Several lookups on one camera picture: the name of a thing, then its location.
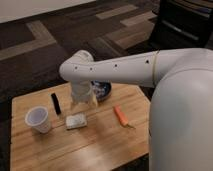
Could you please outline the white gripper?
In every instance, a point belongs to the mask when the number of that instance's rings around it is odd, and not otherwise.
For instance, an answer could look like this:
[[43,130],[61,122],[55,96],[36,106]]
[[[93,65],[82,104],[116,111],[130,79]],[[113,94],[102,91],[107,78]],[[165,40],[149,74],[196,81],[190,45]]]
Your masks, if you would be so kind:
[[97,107],[98,101],[95,95],[92,96],[92,86],[90,82],[72,83],[71,96],[73,100],[70,103],[70,108],[74,109],[80,102],[89,101],[90,107]]

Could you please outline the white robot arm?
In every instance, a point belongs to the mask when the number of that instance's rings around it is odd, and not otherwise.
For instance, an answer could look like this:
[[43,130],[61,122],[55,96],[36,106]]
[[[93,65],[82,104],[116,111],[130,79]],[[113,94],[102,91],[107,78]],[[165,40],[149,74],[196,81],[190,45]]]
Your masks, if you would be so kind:
[[75,102],[89,99],[93,81],[152,87],[149,170],[213,171],[213,50],[156,50],[103,61],[79,50],[59,73]]

